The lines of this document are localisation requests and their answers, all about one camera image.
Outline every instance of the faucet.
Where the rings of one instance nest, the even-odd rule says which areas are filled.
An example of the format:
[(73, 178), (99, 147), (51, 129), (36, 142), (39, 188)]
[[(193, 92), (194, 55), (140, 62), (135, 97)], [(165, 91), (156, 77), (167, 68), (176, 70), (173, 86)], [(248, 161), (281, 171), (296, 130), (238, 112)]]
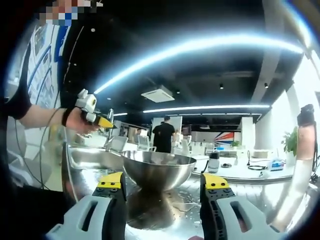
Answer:
[[(113, 124), (114, 123), (114, 110), (113, 108), (110, 108), (108, 114), (107, 114), (107, 119)], [(109, 151), (110, 150), (110, 147), (111, 147), (111, 143), (114, 139), (114, 137), (112, 136), (112, 132), (113, 132), (113, 129), (109, 129), (108, 130), (108, 133), (107, 133), (107, 136), (106, 136), (106, 140), (105, 140), (105, 143), (103, 145), (103, 147), (105, 148), (106, 151)]]

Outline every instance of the person's hand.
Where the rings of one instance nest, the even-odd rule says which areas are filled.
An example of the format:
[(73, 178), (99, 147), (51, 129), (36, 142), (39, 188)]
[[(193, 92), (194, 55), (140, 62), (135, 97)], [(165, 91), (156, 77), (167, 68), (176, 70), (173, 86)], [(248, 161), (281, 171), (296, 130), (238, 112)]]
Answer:
[(81, 117), (82, 110), (75, 107), (66, 120), (66, 127), (75, 130), (79, 134), (89, 134), (99, 129), (99, 126), (92, 125)]
[(199, 236), (193, 236), (193, 237), (189, 238), (188, 240), (204, 240), (204, 239)]

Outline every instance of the green plant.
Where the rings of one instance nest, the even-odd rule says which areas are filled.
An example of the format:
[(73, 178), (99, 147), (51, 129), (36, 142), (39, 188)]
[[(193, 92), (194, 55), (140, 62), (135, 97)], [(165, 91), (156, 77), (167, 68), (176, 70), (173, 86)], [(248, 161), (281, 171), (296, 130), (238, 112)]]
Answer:
[(233, 141), (231, 143), (231, 147), (238, 147), (240, 145), (240, 142), (239, 141)]
[(293, 155), (297, 155), (297, 145), (298, 145), (298, 128), (295, 127), (293, 131), (286, 132), (283, 136), (284, 140), (281, 141), (284, 144), (283, 150), (287, 153), (293, 152)]

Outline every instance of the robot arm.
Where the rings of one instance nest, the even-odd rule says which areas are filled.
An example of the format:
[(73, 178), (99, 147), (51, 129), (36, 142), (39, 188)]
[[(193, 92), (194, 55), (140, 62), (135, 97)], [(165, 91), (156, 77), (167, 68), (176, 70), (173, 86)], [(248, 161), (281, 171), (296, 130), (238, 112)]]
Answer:
[(85, 196), (46, 234), (49, 240), (124, 240), (127, 222), (125, 177), (122, 172), (100, 179), (92, 195)]

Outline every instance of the person's arm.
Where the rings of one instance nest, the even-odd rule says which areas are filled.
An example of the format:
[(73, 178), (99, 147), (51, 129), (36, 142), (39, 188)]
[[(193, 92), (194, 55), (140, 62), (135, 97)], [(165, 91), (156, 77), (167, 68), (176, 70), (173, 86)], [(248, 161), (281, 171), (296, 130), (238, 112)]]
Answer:
[(46, 109), (38, 105), (31, 105), (27, 113), (21, 119), (19, 119), (19, 121), (25, 128), (28, 129), (42, 128), (46, 126), (50, 127), (52, 125), (61, 125), (62, 117), (66, 109), (61, 108), (57, 110), (57, 112), (55, 113), (56, 110), (57, 109), (55, 108)]
[(175, 143), (176, 142), (176, 130), (174, 128), (174, 126), (172, 126), (172, 142)]

